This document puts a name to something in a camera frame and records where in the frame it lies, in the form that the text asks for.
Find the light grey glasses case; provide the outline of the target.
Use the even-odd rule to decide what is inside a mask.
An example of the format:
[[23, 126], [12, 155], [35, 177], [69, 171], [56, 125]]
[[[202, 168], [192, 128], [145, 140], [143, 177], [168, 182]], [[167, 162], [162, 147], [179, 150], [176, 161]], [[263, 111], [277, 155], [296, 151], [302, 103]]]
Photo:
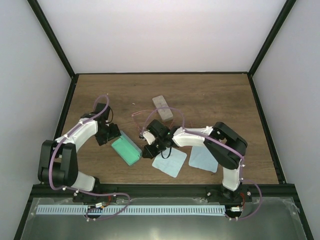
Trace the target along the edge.
[[163, 122], [168, 122], [173, 120], [173, 113], [170, 108], [168, 108], [168, 104], [163, 95], [159, 95], [152, 98], [152, 102], [157, 109], [157, 112]]

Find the light blue cloth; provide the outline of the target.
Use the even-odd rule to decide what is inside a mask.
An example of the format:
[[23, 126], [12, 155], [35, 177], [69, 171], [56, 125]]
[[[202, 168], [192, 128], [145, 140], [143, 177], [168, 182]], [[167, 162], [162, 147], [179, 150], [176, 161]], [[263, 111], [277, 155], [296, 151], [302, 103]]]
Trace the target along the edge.
[[200, 170], [216, 173], [218, 162], [205, 146], [193, 146], [188, 165]]
[[175, 148], [167, 148], [154, 158], [152, 167], [176, 178], [187, 158], [187, 154]]

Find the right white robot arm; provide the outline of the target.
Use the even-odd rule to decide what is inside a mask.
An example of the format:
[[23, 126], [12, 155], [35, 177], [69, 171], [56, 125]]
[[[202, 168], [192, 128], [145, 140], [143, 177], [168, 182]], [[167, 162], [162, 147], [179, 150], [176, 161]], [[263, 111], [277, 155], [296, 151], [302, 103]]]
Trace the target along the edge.
[[223, 122], [205, 128], [168, 128], [153, 120], [141, 131], [146, 141], [142, 157], [153, 159], [164, 150], [182, 147], [205, 147], [222, 166], [222, 195], [229, 202], [240, 196], [241, 164], [247, 151], [247, 141]]

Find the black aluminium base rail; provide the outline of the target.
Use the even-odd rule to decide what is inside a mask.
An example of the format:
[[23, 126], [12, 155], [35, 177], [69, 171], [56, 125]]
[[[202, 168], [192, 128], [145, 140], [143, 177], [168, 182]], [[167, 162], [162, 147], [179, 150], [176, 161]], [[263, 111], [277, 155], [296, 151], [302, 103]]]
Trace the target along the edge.
[[[262, 197], [297, 197], [294, 184], [259, 184]], [[135, 198], [205, 198], [211, 203], [237, 203], [244, 196], [249, 202], [259, 197], [259, 190], [253, 184], [242, 184], [235, 192], [226, 190], [221, 184], [100, 184], [93, 189], [96, 194], [125, 193], [131, 199]], [[33, 198], [73, 198], [76, 203], [90, 203], [107, 200], [108, 197], [92, 196], [77, 193], [72, 190], [52, 190], [47, 184], [37, 184], [32, 187], [30, 201]]]

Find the blue-grey glasses case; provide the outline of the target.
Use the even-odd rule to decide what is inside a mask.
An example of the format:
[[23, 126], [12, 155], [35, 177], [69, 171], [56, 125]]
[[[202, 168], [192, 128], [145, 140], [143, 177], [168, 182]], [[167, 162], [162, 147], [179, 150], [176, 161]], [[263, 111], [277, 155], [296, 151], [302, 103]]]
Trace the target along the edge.
[[133, 165], [142, 157], [142, 150], [122, 130], [120, 137], [111, 144], [111, 147], [128, 166]]

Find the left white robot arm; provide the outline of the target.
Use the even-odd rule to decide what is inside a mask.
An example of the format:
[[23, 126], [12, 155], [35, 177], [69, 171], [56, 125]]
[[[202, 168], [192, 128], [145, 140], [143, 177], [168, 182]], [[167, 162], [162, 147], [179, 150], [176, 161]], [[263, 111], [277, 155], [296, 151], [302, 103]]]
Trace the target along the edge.
[[102, 189], [97, 186], [99, 179], [79, 171], [77, 153], [92, 136], [99, 146], [121, 136], [118, 125], [109, 122], [108, 116], [108, 113], [84, 114], [64, 135], [45, 140], [40, 151], [38, 180], [56, 189], [82, 190], [89, 201], [97, 202], [102, 196]]

